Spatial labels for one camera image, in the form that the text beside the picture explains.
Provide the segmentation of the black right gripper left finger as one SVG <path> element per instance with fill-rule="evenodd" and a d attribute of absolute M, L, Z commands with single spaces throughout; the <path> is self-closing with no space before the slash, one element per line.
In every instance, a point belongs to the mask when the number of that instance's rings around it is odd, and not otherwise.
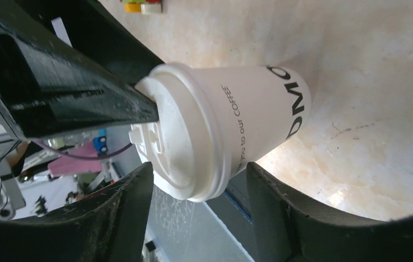
<path fill-rule="evenodd" d="M 153 167 L 44 216 L 0 221 L 0 261 L 141 261 Z"/>

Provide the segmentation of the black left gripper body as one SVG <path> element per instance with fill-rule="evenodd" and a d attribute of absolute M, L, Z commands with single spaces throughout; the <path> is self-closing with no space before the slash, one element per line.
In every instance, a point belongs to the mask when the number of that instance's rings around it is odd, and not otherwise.
<path fill-rule="evenodd" d="M 99 1 L 0 1 L 0 124 L 33 140 L 159 119 L 162 60 Z"/>

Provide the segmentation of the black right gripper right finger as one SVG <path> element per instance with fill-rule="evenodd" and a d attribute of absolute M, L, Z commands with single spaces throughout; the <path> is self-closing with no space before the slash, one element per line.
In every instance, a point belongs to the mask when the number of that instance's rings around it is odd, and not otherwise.
<path fill-rule="evenodd" d="M 254 162 L 246 177 L 261 261 L 413 261 L 413 216 L 383 222 L 338 210 Z"/>

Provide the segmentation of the white plastic cup lid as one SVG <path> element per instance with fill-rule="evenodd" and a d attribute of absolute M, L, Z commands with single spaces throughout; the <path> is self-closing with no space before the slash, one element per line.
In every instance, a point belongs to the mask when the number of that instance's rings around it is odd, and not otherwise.
<path fill-rule="evenodd" d="M 158 120 L 132 124 L 129 138 L 143 162 L 151 162 L 154 184 L 178 200 L 203 202 L 225 190 L 230 156 L 199 80 L 180 63 L 155 67 L 136 89 L 155 102 Z"/>

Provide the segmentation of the white paper cup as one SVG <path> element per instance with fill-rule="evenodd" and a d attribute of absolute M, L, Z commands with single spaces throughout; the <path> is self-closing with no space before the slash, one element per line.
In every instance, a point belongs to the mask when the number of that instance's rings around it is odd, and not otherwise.
<path fill-rule="evenodd" d="M 231 176 L 294 136 L 308 121 L 310 90 L 292 69 L 194 68 L 193 74 L 218 120 Z"/>

